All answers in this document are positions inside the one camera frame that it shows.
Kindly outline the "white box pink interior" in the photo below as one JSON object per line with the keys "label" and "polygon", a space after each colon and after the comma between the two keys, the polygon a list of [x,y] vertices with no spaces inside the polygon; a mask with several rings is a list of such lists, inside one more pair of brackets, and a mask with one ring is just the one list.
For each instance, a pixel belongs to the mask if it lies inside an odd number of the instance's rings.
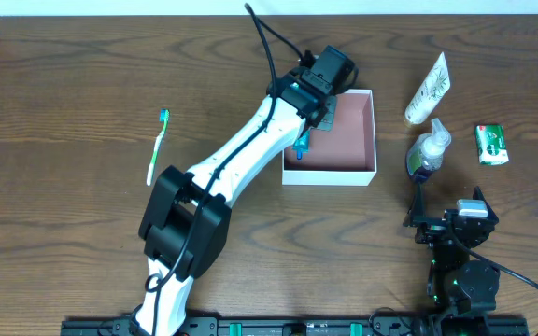
{"label": "white box pink interior", "polygon": [[309,149],[282,152],[284,186],[366,187],[377,173],[375,111],[371,90],[337,96],[332,128],[312,130]]}

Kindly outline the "white leaf-print lotion tube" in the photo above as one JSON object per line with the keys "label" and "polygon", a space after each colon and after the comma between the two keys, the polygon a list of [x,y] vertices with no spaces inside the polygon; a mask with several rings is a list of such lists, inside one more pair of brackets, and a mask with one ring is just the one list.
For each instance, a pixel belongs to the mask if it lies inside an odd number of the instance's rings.
{"label": "white leaf-print lotion tube", "polygon": [[405,109],[403,120],[411,126],[424,122],[450,87],[451,80],[446,56],[442,52]]}

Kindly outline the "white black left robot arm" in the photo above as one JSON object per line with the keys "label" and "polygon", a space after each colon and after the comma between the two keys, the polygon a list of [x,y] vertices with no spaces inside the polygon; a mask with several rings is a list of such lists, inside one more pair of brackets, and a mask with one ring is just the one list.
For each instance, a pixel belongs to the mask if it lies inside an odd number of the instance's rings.
{"label": "white black left robot arm", "polygon": [[170,166],[160,173],[138,230],[149,276],[134,335],[178,332],[193,281],[225,246],[236,199],[279,152],[319,126],[357,75],[354,62],[333,46],[318,56],[306,53],[270,82],[254,116],[218,151],[185,172]]}

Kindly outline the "clear foam pump soap bottle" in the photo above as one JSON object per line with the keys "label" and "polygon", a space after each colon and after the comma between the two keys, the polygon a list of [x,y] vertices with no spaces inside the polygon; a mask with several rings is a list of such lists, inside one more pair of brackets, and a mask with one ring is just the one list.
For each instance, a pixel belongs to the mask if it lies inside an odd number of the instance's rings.
{"label": "clear foam pump soap bottle", "polygon": [[452,137],[438,118],[431,120],[432,131],[420,135],[406,154],[406,170],[414,183],[422,184],[439,170]]}

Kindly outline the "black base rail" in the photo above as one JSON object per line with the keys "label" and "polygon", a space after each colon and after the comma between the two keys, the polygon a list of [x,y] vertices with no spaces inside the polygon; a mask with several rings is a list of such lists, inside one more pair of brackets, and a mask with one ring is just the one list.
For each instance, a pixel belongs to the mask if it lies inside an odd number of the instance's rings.
{"label": "black base rail", "polygon": [[367,319],[227,319],[188,317],[177,336],[528,336],[523,318],[449,317],[439,327],[416,316],[374,315]]}

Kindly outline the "green soap bar packet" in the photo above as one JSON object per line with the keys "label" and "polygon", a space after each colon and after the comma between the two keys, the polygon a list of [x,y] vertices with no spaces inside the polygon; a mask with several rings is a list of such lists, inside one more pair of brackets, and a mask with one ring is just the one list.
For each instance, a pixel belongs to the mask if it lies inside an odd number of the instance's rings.
{"label": "green soap bar packet", "polygon": [[474,135],[480,164],[494,166],[509,162],[502,125],[477,125]]}

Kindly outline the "red green toothpaste tube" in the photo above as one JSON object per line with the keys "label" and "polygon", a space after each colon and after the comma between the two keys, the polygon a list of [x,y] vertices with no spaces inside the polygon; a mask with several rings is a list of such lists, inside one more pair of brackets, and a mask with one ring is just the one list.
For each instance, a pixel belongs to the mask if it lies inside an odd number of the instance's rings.
{"label": "red green toothpaste tube", "polygon": [[300,153],[307,153],[309,150],[310,131],[304,132],[300,138],[298,138],[293,146],[292,150]]}

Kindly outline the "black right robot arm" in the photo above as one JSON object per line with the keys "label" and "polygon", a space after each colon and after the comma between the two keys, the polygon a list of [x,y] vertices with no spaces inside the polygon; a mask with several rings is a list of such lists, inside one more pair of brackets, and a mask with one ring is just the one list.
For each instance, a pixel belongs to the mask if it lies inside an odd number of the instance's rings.
{"label": "black right robot arm", "polygon": [[441,217],[430,217],[422,186],[415,185],[403,224],[414,228],[415,242],[432,252],[427,293],[437,307],[432,315],[434,324],[496,308],[500,273],[470,253],[488,239],[498,222],[480,188],[474,189],[471,199],[458,200],[457,207],[446,210]]}

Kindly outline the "green white toothbrush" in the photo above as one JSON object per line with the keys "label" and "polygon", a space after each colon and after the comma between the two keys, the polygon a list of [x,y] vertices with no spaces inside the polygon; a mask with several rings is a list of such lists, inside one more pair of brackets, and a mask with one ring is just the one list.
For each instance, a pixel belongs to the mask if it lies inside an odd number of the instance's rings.
{"label": "green white toothbrush", "polygon": [[153,146],[152,155],[151,155],[151,159],[150,159],[150,162],[149,162],[149,168],[148,168],[148,171],[147,171],[147,178],[146,178],[146,184],[147,184],[148,187],[150,187],[152,185],[159,149],[161,147],[161,143],[163,142],[164,136],[165,136],[166,131],[167,131],[168,124],[170,122],[170,110],[167,109],[167,108],[162,109],[161,112],[160,112],[159,120],[163,124],[163,126],[162,126],[160,132],[158,133],[158,135],[155,138],[155,143],[154,143],[154,146]]}

